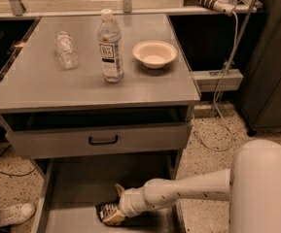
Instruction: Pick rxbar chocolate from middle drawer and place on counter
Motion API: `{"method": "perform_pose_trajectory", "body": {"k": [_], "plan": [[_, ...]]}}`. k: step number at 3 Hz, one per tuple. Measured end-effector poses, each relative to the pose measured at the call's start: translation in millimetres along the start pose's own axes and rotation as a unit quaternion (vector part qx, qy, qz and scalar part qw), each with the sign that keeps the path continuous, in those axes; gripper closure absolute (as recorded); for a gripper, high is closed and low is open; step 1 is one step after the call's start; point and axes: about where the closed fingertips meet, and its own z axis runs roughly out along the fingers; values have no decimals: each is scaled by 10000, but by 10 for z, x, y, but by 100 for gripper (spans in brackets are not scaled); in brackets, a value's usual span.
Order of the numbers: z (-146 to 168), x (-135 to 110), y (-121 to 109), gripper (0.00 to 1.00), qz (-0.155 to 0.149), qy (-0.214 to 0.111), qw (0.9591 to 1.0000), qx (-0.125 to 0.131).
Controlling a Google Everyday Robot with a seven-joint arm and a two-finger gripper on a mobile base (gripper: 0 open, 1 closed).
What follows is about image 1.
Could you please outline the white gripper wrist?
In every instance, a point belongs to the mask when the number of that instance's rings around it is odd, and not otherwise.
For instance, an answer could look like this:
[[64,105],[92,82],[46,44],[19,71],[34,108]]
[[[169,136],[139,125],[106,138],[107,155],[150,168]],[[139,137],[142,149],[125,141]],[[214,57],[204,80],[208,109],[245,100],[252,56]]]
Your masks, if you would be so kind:
[[150,209],[150,205],[145,199],[145,188],[124,188],[115,183],[114,187],[117,191],[117,195],[120,198],[119,209],[110,209],[103,212],[102,222],[108,226],[121,225],[125,216],[135,217],[139,216]]

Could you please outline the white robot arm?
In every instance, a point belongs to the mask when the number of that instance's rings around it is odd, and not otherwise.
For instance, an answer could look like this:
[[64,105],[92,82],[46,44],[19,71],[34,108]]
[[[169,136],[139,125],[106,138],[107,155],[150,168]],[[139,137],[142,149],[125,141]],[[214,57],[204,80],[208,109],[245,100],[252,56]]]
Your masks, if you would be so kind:
[[225,170],[116,189],[119,199],[99,209],[106,225],[120,225],[128,217],[167,208],[178,199],[208,199],[229,202],[229,233],[281,233],[281,145],[269,140],[244,144]]

